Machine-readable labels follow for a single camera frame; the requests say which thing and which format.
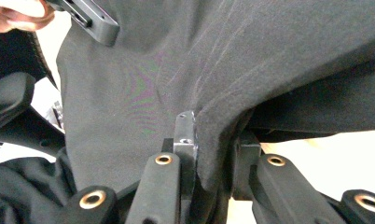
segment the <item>round hole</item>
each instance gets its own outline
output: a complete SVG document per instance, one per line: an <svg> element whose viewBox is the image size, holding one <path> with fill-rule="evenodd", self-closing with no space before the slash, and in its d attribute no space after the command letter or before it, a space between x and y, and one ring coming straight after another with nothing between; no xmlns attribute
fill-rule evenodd
<svg viewBox="0 0 375 224"><path fill-rule="evenodd" d="M153 218L147 217L145 220L142 222L142 224L158 224L157 221L153 220Z"/></svg>
<svg viewBox="0 0 375 224"><path fill-rule="evenodd" d="M285 160L282 159L281 157L277 156L271 156L267 158L267 161L274 166L284 166L285 165Z"/></svg>
<svg viewBox="0 0 375 224"><path fill-rule="evenodd" d="M158 165L167 165L170 164L173 161L173 158L171 158L168 155L161 155L156 158L156 163Z"/></svg>
<svg viewBox="0 0 375 224"><path fill-rule="evenodd" d="M358 194L354 197L355 201L363 208L375 213L375 198L367 194Z"/></svg>
<svg viewBox="0 0 375 224"><path fill-rule="evenodd" d="M49 146L50 146L50 140L48 140L48 139L43 139L43 140L41 140L41 141L39 142L39 145L40 145L41 147L49 147Z"/></svg>
<svg viewBox="0 0 375 224"><path fill-rule="evenodd" d="M106 198L106 193L103 190L95 190L82 197L79 205L83 209L91 209L101 205Z"/></svg>
<svg viewBox="0 0 375 224"><path fill-rule="evenodd" d="M96 202L98 202L100 200L100 197L98 196L98 195L92 195L92 196L90 196L87 200L86 200L86 202L88 202L88 203L96 203Z"/></svg>
<svg viewBox="0 0 375 224"><path fill-rule="evenodd" d="M193 141L191 141L191 139L185 139L185 138L179 140L179 142L184 143L184 144L192 144L193 143Z"/></svg>

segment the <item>white surface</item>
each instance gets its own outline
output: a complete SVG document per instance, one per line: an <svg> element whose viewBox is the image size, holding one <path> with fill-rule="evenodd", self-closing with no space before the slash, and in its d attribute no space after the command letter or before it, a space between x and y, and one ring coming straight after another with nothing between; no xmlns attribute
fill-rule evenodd
<svg viewBox="0 0 375 224"><path fill-rule="evenodd" d="M55 12L55 19L47 27L36 32L41 49L51 70L57 87L61 89L56 58L66 34L71 28L71 17L67 12Z"/></svg>
<svg viewBox="0 0 375 224"><path fill-rule="evenodd" d="M9 161L17 158L25 157L43 157L49 162L55 162L56 159L46 153L33 150L28 147L16 146L8 143L4 143L0 149L0 163Z"/></svg>
<svg viewBox="0 0 375 224"><path fill-rule="evenodd" d="M238 202L229 200L228 222L227 224L256 224L252 214L252 202Z"/></svg>
<svg viewBox="0 0 375 224"><path fill-rule="evenodd" d="M42 116L46 117L54 102L61 101L60 92L54 88L45 77L35 83L34 97L31 106Z"/></svg>

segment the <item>black plastic part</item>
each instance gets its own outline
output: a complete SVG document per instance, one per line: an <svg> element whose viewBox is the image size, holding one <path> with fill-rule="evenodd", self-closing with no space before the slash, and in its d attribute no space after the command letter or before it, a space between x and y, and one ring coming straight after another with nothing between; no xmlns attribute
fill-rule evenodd
<svg viewBox="0 0 375 224"><path fill-rule="evenodd" d="M52 156L65 147L64 134L32 107L0 128L0 142L30 147Z"/></svg>
<svg viewBox="0 0 375 224"><path fill-rule="evenodd" d="M138 189L139 181L133 183L127 188L117 193L117 205L118 205L118 217L119 223L125 223L127 216L129 215L130 208L132 207L132 201L135 193Z"/></svg>
<svg viewBox="0 0 375 224"><path fill-rule="evenodd" d="M35 79L26 73L14 73L0 79L0 128L30 107Z"/></svg>
<svg viewBox="0 0 375 224"><path fill-rule="evenodd" d="M191 200L196 177L197 147L195 146L194 116L186 111L176 116L174 153L181 160L181 198Z"/></svg>
<svg viewBox="0 0 375 224"><path fill-rule="evenodd" d="M48 77L56 86L34 33L18 29L0 34L0 78L25 72L36 81Z"/></svg>
<svg viewBox="0 0 375 224"><path fill-rule="evenodd" d="M252 198L252 212L255 215L257 224L277 224L282 223L274 209L269 197L257 178L257 165L252 165L250 169L249 185L254 194Z"/></svg>
<svg viewBox="0 0 375 224"><path fill-rule="evenodd" d="M157 164L158 156L169 156L168 164ZM149 158L126 223L172 224L179 222L180 160L173 153Z"/></svg>
<svg viewBox="0 0 375 224"><path fill-rule="evenodd" d="M272 157L285 164L271 164ZM282 223L345 223L287 158L271 154L260 157L257 178Z"/></svg>
<svg viewBox="0 0 375 224"><path fill-rule="evenodd" d="M102 190L105 193L104 202L97 207L84 209L80 207L80 200L95 190ZM92 186L78 192L70 199L68 204L60 213L58 223L63 224L115 224L118 223L118 208L116 207L116 194L107 187Z"/></svg>
<svg viewBox="0 0 375 224"><path fill-rule="evenodd" d="M173 153L173 150L174 150L174 139L173 138L164 138L163 145L161 147L161 152Z"/></svg>
<svg viewBox="0 0 375 224"><path fill-rule="evenodd" d="M91 0L49 0L56 10L67 11L96 41L113 46L120 26L102 8Z"/></svg>
<svg viewBox="0 0 375 224"><path fill-rule="evenodd" d="M234 146L234 172L231 194L237 201L252 201L253 193L249 186L249 174L252 165L260 157L261 146L251 132L243 132Z"/></svg>
<svg viewBox="0 0 375 224"><path fill-rule="evenodd" d="M355 197L358 195L367 195L369 198L375 199L375 193L366 190L353 189L345 191L342 194L340 211L351 224L375 224L375 212L357 203ZM363 201L362 203L366 203L367 206L375 209L375 203L372 201Z"/></svg>

